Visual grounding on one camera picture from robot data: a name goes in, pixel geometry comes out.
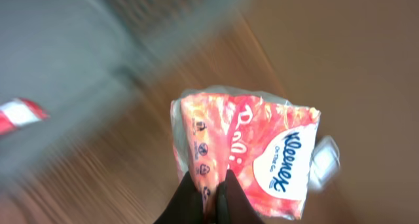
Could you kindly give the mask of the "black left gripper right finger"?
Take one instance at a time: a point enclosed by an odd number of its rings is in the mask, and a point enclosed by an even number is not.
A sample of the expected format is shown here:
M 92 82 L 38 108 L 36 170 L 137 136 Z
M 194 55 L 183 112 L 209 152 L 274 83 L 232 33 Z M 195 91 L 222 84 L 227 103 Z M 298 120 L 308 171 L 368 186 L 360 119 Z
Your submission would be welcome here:
M 217 224 L 263 224 L 252 208 L 234 172 L 227 170 L 225 180 L 217 188 Z

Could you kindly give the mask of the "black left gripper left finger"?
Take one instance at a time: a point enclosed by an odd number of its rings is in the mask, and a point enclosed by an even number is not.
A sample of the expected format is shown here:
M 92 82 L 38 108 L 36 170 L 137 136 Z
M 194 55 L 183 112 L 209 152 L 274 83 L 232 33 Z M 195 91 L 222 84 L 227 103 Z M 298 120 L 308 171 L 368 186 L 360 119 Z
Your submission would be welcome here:
M 166 209 L 154 224 L 202 224 L 203 222 L 202 195 L 187 172 Z

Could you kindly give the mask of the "red Kleenex tissue pack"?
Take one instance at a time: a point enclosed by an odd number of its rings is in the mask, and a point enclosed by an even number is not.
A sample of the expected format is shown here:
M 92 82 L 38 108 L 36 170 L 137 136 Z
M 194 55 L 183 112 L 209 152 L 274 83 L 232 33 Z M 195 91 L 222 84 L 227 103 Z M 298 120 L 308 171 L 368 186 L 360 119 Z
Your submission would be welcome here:
M 321 113 L 266 93 L 227 86 L 190 90 L 171 103 L 179 175 L 189 173 L 205 214 L 232 171 L 251 206 L 268 217 L 300 219 Z

